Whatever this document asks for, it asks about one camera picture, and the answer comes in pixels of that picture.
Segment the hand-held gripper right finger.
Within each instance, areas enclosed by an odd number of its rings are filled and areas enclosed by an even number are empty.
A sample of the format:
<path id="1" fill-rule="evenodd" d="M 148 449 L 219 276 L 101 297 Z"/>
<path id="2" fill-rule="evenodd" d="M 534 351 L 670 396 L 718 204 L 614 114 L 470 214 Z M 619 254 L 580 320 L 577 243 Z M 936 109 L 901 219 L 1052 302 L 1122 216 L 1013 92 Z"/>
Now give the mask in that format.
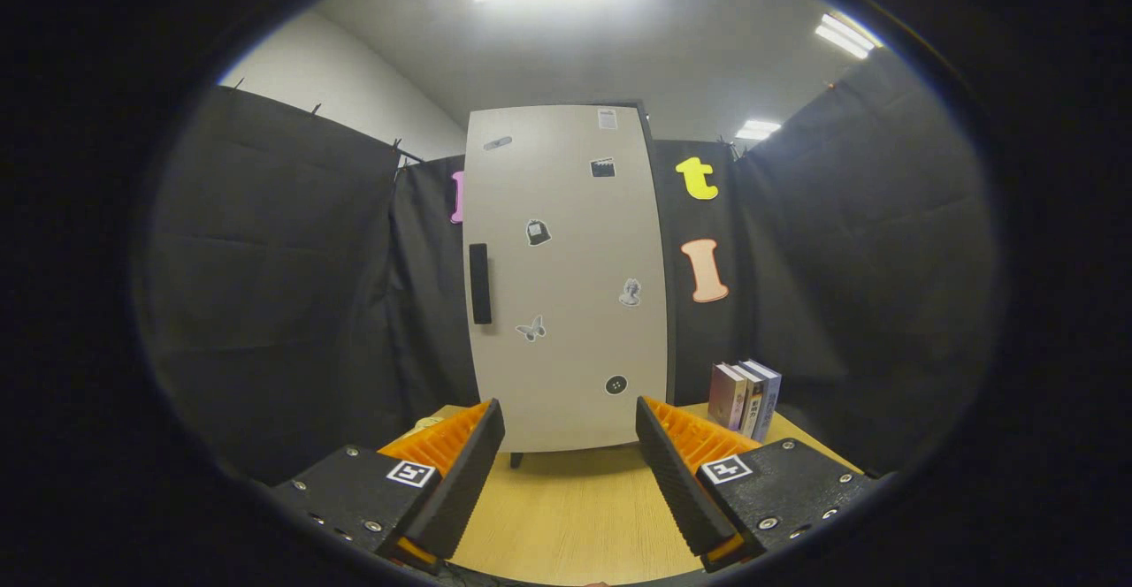
<path id="1" fill-rule="evenodd" d="M 692 555 L 707 572 L 777 553 L 885 487 L 800 438 L 767 443 L 640 395 L 640 454 Z"/>

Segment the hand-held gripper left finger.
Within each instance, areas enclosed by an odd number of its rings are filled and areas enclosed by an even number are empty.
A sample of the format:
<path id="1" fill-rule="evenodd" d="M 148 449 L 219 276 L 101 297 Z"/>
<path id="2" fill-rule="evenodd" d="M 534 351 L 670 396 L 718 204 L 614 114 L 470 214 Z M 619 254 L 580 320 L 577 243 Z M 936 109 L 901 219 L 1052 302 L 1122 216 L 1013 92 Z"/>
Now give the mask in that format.
<path id="1" fill-rule="evenodd" d="M 344 546 L 440 568 L 463 538 L 504 437 L 501 404 L 490 399 L 380 449 L 340 447 L 271 497 Z"/>

